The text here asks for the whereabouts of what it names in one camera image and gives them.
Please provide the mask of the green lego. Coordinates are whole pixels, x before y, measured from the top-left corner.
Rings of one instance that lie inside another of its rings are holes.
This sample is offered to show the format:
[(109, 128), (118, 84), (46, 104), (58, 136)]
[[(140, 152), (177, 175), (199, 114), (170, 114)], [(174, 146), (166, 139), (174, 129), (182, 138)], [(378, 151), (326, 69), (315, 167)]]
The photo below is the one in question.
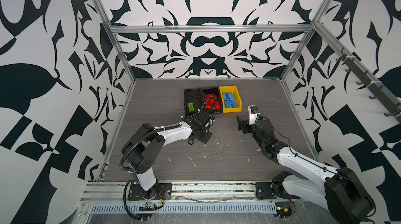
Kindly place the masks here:
[(188, 112), (189, 113), (193, 113), (194, 111), (195, 111), (194, 104), (193, 103), (189, 103), (188, 104)]

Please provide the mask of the blue lego bottom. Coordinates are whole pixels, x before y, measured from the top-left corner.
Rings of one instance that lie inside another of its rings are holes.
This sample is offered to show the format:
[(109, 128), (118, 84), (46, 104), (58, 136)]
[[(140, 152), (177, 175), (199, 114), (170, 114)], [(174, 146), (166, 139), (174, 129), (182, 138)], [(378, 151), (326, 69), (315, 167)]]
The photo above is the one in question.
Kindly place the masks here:
[(223, 96), (223, 101), (225, 104), (225, 109), (232, 109), (232, 108), (236, 108), (238, 106), (233, 93), (224, 92), (222, 94), (222, 96)]

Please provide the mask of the red lego cluster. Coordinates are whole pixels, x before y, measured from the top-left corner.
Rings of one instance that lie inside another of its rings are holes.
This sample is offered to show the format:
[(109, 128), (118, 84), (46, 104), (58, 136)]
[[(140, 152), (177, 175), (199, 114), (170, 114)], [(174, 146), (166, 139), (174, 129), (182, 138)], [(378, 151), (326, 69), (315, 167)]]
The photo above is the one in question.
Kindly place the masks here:
[(220, 110), (221, 104), (219, 102), (218, 96), (214, 93), (212, 94), (205, 94), (204, 99), (206, 102), (205, 109), (206, 110)]

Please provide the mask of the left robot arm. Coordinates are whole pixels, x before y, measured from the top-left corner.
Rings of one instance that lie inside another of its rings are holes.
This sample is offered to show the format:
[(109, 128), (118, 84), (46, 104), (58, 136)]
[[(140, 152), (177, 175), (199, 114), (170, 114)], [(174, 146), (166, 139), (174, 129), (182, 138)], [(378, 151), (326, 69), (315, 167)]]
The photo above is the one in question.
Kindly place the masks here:
[(215, 117), (204, 111), (181, 117), (178, 123), (167, 126), (143, 124), (122, 148), (119, 168), (134, 177), (134, 182), (151, 197), (155, 195), (158, 181), (153, 165), (163, 147), (181, 140), (197, 139), (207, 143)]

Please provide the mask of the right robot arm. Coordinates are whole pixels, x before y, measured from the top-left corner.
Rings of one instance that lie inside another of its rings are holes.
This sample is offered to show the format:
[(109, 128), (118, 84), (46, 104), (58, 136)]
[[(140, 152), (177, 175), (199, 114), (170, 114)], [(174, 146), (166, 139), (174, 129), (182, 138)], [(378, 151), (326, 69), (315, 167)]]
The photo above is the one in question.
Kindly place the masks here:
[(278, 140), (263, 116), (237, 117), (238, 130), (251, 134), (262, 154), (304, 178), (282, 172), (274, 178), (288, 195), (298, 196), (328, 210), (340, 224), (359, 224), (376, 210), (373, 198), (353, 170), (319, 163)]

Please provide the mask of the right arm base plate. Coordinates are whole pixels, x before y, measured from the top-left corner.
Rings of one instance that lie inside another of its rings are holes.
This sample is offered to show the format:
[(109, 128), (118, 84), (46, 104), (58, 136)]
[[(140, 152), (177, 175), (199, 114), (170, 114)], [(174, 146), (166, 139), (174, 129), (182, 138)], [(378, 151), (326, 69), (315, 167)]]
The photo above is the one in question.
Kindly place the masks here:
[(279, 182), (255, 183), (255, 196), (259, 200), (293, 200), (300, 197), (288, 194)]

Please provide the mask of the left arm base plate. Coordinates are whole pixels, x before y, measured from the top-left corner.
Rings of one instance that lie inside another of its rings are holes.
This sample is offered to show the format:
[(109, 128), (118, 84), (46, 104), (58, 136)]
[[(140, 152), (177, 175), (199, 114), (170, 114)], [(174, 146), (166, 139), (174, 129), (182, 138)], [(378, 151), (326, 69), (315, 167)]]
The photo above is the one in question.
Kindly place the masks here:
[(128, 191), (127, 199), (129, 201), (158, 201), (171, 198), (171, 183), (156, 183), (150, 190), (145, 191), (139, 184), (132, 184)]

